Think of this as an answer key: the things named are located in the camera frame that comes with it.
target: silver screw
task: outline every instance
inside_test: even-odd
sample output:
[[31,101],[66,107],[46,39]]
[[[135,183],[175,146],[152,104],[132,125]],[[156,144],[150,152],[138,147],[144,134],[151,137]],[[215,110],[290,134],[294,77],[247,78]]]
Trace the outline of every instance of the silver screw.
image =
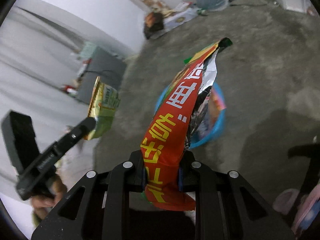
[[194,168],[200,168],[201,167],[201,163],[200,162],[193,162],[193,163],[191,163],[191,165]]
[[239,177],[239,173],[236,171],[230,171],[229,176],[235,179],[235,178]]
[[125,168],[131,168],[132,167],[132,162],[125,162],[124,164],[123,164],[123,166],[125,167]]
[[95,171],[88,171],[87,172],[87,177],[89,179],[93,178],[94,176],[96,176],[96,172]]

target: gray floor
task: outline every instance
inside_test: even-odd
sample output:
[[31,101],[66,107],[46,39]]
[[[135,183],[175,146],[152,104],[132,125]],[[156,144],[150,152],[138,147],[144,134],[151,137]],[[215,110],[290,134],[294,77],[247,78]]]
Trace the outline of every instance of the gray floor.
[[319,23],[273,4],[236,6],[148,41],[125,74],[113,128],[97,147],[97,171],[139,149],[156,100],[183,60],[228,37],[234,45],[219,54],[216,79],[228,107],[225,131],[193,152],[217,171],[238,170],[269,203],[299,188],[308,160],[286,154],[320,135]]

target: blue trash bin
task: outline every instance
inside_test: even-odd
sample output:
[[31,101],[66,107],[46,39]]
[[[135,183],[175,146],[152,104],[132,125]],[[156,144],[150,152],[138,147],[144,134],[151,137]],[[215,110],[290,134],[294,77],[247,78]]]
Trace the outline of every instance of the blue trash bin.
[[[222,99],[222,101],[224,102],[224,96],[223,96],[223,93],[222,93],[222,90],[221,88],[218,86],[217,83],[214,83],[213,84],[213,87],[214,89],[216,90],[217,94],[219,95],[219,97]],[[162,94],[160,95],[157,103],[156,103],[156,107],[155,107],[155,113],[156,111],[158,110],[159,106],[161,105],[161,102],[162,100],[164,99],[164,96],[167,92],[169,87],[166,87]],[[205,144],[207,143],[208,141],[211,141],[211,140],[215,140],[217,139],[218,137],[221,136],[222,132],[223,132],[223,129],[224,129],[224,119],[225,119],[225,109],[223,109],[219,116],[218,116],[218,119],[214,125],[214,127],[212,128],[211,132],[206,136],[204,137],[202,140],[199,140],[198,136],[197,135],[194,135],[191,137],[191,145],[190,145],[190,149],[193,149],[195,147],[198,147],[202,144]]]

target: white fabric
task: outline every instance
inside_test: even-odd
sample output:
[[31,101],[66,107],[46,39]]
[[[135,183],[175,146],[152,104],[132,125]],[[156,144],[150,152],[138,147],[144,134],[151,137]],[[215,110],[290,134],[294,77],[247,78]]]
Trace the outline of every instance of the white fabric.
[[[41,151],[62,136],[66,125],[87,115],[87,105],[57,89],[79,70],[70,56],[73,49],[68,37],[18,8],[0,28],[0,118],[10,109],[30,115]],[[86,151],[92,156],[93,146]],[[15,180],[0,132],[0,192],[19,200]]]

